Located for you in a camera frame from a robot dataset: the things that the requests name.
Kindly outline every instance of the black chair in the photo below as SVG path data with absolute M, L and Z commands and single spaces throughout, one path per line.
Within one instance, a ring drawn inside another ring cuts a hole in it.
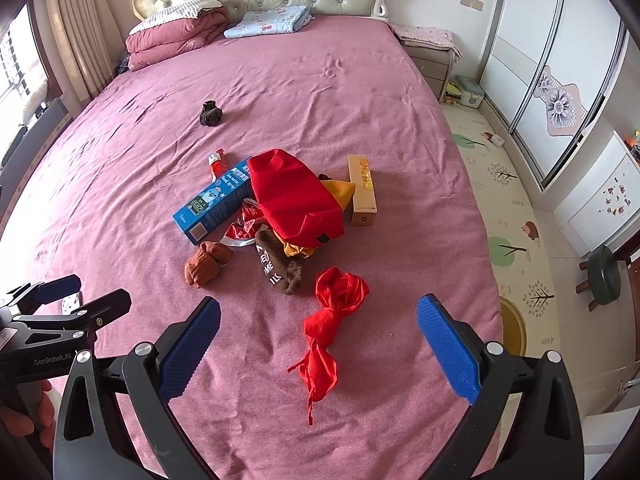
M 575 287 L 576 294 L 591 289 L 593 301 L 589 304 L 589 312 L 598 305 L 606 305 L 616 301 L 620 296 L 620 270 L 610 249 L 602 245 L 589 255 L 586 262 L 580 263 L 582 270 L 587 269 L 587 280 Z

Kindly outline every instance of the human hand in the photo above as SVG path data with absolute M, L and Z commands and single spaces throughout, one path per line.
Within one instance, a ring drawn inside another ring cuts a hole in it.
M 40 381 L 42 396 L 38 406 L 38 420 L 42 425 L 40 430 L 40 443 L 53 452 L 53 437 L 56 433 L 55 409 L 49 396 L 45 392 L 51 391 L 51 383 L 47 380 Z M 33 421 L 26 415 L 15 412 L 6 406 L 0 406 L 0 418 L 9 433 L 13 436 L 27 436 L 35 431 Z

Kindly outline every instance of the yellow cloth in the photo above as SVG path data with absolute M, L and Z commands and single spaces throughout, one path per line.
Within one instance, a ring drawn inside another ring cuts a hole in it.
M 320 182 L 344 211 L 356 191 L 356 185 L 353 182 L 343 180 L 321 180 Z
M 356 185 L 353 182 L 345 182 L 343 180 L 321 180 L 320 182 L 322 182 L 324 188 L 329 193 L 331 193 L 331 195 L 335 198 L 335 201 L 344 211 L 349 204 L 349 200 L 351 200 L 353 193 L 356 191 Z M 292 245 L 284 241 L 275 231 L 274 233 L 278 237 L 278 240 L 280 240 L 284 244 L 284 253 L 289 258 L 293 256 L 308 258 L 316 252 L 316 250 L 312 249 L 311 247 L 299 247 L 297 245 Z

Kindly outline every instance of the sliding door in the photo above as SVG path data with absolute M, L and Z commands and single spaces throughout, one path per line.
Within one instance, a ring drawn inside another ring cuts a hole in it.
M 600 107 L 625 29 L 608 0 L 504 0 L 481 85 L 538 181 Z
M 550 54 L 514 125 L 543 182 L 593 117 L 590 110 L 599 107 L 620 33 L 620 16 L 609 0 L 564 0 Z
M 504 0 L 481 86 L 509 124 L 545 54 L 557 6 L 558 0 Z

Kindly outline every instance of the blue gripper pad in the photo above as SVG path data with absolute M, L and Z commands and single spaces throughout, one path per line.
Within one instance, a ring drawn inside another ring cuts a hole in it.
M 479 365 L 456 333 L 449 314 L 432 294 L 418 302 L 418 326 L 455 393 L 470 404 L 476 402 L 480 394 Z
M 38 287 L 33 299 L 39 304 L 49 304 L 80 292 L 82 283 L 75 274 L 65 276 L 53 282 L 43 283 Z
M 220 304 L 209 300 L 159 366 L 158 394 L 164 402 L 180 397 L 220 328 Z

